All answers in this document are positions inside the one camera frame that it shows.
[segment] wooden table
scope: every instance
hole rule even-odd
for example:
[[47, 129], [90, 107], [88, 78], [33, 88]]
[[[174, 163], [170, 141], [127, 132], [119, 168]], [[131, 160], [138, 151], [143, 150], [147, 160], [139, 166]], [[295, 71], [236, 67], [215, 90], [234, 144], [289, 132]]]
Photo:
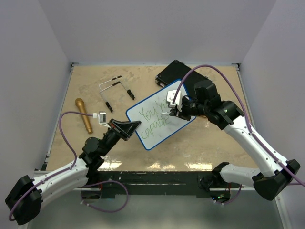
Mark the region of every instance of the wooden table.
[[[125, 111], [129, 107], [160, 90], [155, 83], [155, 77], [164, 68], [165, 66], [75, 66], [62, 112], [78, 111], [75, 99], [80, 97], [85, 102], [88, 113], [106, 111], [107, 120], [114, 118], [127, 121]], [[219, 69], [230, 80], [245, 103], [236, 68], [219, 66]], [[229, 86], [217, 72], [209, 68], [201, 68], [197, 71], [216, 84], [223, 100], [231, 100], [239, 104]], [[98, 85], [119, 75], [125, 78], [135, 95], [135, 100], [128, 96], [122, 85], [106, 90], [105, 95], [114, 110], [110, 113], [99, 95]], [[88, 137], [101, 138], [107, 131], [105, 127], [99, 126], [96, 119], [91, 119], [91, 125], [93, 134], [89, 135], [80, 115], [67, 114], [63, 118], [63, 131], [78, 155], [82, 152], [81, 149]], [[47, 170], [55, 170], [72, 160], [73, 154], [57, 128]], [[229, 135], [209, 123], [207, 119], [198, 117], [151, 151], [144, 149], [136, 134], [127, 142], [120, 140], [105, 157], [105, 163], [100, 170], [202, 171], [212, 170], [223, 161], [237, 166], [257, 167]]]

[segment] table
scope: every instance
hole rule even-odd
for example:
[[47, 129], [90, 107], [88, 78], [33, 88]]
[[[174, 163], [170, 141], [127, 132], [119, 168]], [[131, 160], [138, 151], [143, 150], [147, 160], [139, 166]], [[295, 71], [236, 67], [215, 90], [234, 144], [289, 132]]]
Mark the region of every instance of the table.
[[[80, 97], [85, 102], [88, 113], [106, 111], [107, 120], [113, 118], [127, 121], [125, 111], [129, 107], [160, 90], [160, 86], [155, 83], [155, 77], [165, 67], [165, 65], [75, 66], [61, 112], [78, 111], [75, 99]], [[229, 79], [245, 103], [236, 68], [234, 66], [218, 66], [218, 68]], [[197, 71], [216, 84], [223, 100], [231, 100], [239, 104], [229, 86], [217, 72], [209, 68], [201, 68]], [[122, 85], [116, 85], [106, 90], [105, 95], [113, 108], [113, 113], [110, 113], [99, 95], [98, 85], [119, 75], [126, 80], [135, 95], [135, 100], [128, 96]], [[82, 153], [81, 149], [88, 137], [101, 138], [107, 131], [105, 127], [99, 126], [96, 119], [91, 119], [91, 125], [93, 134], [90, 135], [87, 133], [80, 115], [67, 114], [63, 118], [63, 131], [78, 155]], [[237, 166], [257, 167], [248, 154], [229, 135], [202, 117], [198, 117], [150, 151], [144, 149], [137, 135], [134, 134], [127, 142], [120, 140], [104, 159], [104, 164], [99, 168], [101, 171], [209, 171], [223, 161]], [[72, 160], [73, 154], [57, 128], [46, 170], [55, 170]]]

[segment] blue-bordered whiteboard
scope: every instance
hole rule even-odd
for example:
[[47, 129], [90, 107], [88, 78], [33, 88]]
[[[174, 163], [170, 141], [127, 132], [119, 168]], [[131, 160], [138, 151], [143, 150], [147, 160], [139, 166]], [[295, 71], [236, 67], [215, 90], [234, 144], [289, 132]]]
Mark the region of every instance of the blue-bordered whiteboard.
[[[142, 122], [136, 134], [146, 150], [153, 149], [195, 119], [192, 117], [188, 122], [168, 114], [161, 114], [170, 111], [166, 102], [167, 92], [177, 89], [180, 82], [181, 80], [173, 82], [126, 111], [129, 121]], [[180, 91], [182, 95], [187, 95], [184, 85]]]

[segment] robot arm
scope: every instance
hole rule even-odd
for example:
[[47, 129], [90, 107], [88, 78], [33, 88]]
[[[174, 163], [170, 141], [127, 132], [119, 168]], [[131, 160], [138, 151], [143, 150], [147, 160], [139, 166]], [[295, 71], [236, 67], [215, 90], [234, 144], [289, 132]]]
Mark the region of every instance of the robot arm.
[[249, 131], [242, 110], [232, 101], [222, 101], [212, 81], [200, 81], [194, 85], [194, 89], [196, 98], [182, 97], [178, 92], [176, 101], [173, 98], [177, 91], [168, 92], [167, 102], [172, 108], [169, 115], [188, 121], [191, 116], [205, 115], [211, 123], [235, 139], [258, 165], [258, 168], [245, 168], [223, 162], [212, 171], [212, 176], [201, 180], [202, 186], [208, 191], [213, 183], [233, 182], [254, 187], [263, 198], [273, 200], [292, 181], [292, 177], [257, 142], [253, 133], [293, 174], [299, 170], [299, 163], [296, 160], [288, 161], [252, 127], [252, 131]]
[[140, 121], [119, 122], [111, 119], [102, 139], [90, 137], [86, 140], [83, 152], [75, 164], [72, 161], [47, 175], [33, 179], [28, 176], [20, 178], [5, 199], [9, 209], [14, 208], [13, 216], [17, 223], [23, 225], [31, 221], [54, 199], [94, 179], [98, 174], [97, 169], [104, 162], [101, 156], [106, 156], [120, 139], [127, 141], [140, 124]]

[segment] wall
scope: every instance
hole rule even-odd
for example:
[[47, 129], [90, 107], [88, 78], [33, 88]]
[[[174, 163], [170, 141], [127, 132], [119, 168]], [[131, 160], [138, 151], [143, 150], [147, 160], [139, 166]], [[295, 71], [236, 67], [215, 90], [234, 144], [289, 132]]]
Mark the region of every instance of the wall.
[[275, 0], [39, 0], [70, 61], [241, 62]]
[[16, 181], [40, 168], [53, 131], [69, 62], [37, 0], [0, 1], [0, 224]]
[[[241, 65], [257, 130], [301, 164], [305, 180], [305, 2], [277, 0]], [[283, 191], [293, 228], [304, 228], [303, 187]]]

